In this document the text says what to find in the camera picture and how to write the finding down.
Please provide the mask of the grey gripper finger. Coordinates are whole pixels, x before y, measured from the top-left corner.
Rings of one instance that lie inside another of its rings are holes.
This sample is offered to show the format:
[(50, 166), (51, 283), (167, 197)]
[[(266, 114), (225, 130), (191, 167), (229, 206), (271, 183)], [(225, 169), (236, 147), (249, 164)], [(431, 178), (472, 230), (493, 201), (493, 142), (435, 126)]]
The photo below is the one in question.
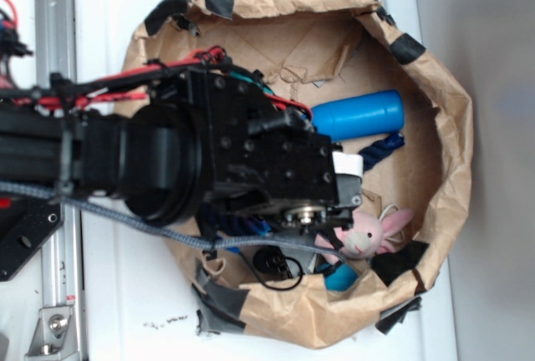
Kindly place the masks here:
[(353, 211), (362, 205), (362, 178), (358, 175), (337, 174), (338, 204), (334, 214), (350, 218)]

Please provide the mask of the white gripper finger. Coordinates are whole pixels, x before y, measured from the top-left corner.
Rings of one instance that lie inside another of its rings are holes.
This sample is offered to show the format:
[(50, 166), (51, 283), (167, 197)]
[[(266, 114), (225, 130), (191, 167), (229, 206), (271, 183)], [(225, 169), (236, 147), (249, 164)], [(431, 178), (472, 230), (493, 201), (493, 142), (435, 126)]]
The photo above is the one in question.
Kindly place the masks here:
[(362, 155), (335, 151), (332, 156), (334, 172), (337, 175), (353, 175), (358, 177), (363, 176), (364, 158)]

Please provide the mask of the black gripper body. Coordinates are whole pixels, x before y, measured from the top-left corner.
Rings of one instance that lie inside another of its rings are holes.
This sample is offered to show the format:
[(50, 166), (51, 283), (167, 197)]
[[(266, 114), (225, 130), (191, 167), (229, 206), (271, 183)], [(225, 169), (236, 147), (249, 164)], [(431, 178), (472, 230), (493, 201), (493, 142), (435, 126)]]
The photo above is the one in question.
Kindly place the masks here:
[(295, 109), (277, 109), (256, 84), (191, 71), (184, 105), (202, 127), (203, 202), (221, 213), (283, 218), (339, 203), (332, 144)]

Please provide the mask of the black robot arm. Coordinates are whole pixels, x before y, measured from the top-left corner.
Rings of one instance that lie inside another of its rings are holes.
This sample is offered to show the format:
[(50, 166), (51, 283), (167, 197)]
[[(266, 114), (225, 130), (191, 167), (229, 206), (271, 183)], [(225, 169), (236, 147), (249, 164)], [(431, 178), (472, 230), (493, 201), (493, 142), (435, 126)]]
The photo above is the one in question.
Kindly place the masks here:
[(205, 204), (291, 226), (347, 223), (361, 204), (361, 158), (294, 107), (277, 109), (259, 84), (195, 66), (95, 83), (122, 94), (136, 85), (150, 102), (130, 117), (4, 105), (1, 177), (54, 196), (120, 198), (156, 225)]

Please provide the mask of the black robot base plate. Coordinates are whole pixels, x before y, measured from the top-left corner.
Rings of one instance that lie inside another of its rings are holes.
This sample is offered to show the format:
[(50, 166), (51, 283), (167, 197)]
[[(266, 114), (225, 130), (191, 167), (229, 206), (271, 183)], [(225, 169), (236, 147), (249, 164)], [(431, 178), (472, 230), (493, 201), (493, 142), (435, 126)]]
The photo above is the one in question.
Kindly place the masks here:
[(60, 204), (27, 197), (1, 209), (1, 282), (12, 280), (55, 233), (61, 214)]

